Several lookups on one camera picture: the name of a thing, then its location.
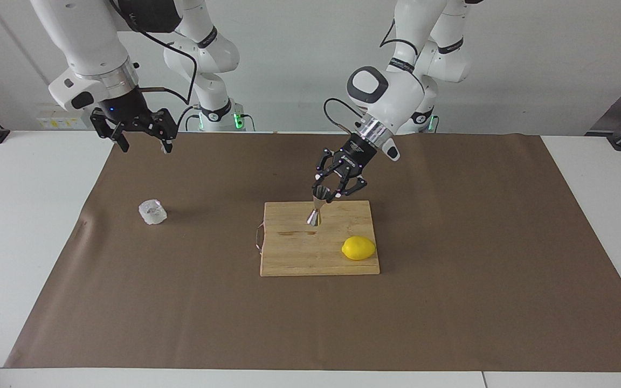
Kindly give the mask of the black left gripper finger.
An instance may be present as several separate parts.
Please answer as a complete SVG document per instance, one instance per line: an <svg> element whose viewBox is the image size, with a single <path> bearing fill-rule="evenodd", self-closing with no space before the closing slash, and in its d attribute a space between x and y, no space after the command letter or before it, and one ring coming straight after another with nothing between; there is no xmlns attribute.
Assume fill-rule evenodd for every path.
<svg viewBox="0 0 621 388"><path fill-rule="evenodd" d="M338 176L336 189L343 189L343 149L331 151L323 150L323 155L316 167L315 187L321 186L322 182L330 175Z"/></svg>
<svg viewBox="0 0 621 388"><path fill-rule="evenodd" d="M367 181L365 181L361 174L352 174L352 172L348 171L335 171L334 174L339 179L334 199L352 196L355 192L367 186Z"/></svg>

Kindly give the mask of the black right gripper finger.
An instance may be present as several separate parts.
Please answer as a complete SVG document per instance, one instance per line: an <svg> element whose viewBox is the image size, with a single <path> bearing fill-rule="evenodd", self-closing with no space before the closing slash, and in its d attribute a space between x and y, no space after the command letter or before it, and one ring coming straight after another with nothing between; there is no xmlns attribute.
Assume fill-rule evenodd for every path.
<svg viewBox="0 0 621 388"><path fill-rule="evenodd" d="M116 143L122 152L128 152L130 144L123 134L123 121L114 123L106 117L103 110L94 109L91 112L91 125L101 139L109 139Z"/></svg>
<svg viewBox="0 0 621 388"><path fill-rule="evenodd" d="M173 142L178 135L178 125L168 109L157 112L148 111L138 116L138 128L145 134L158 139L165 154L173 150Z"/></svg>

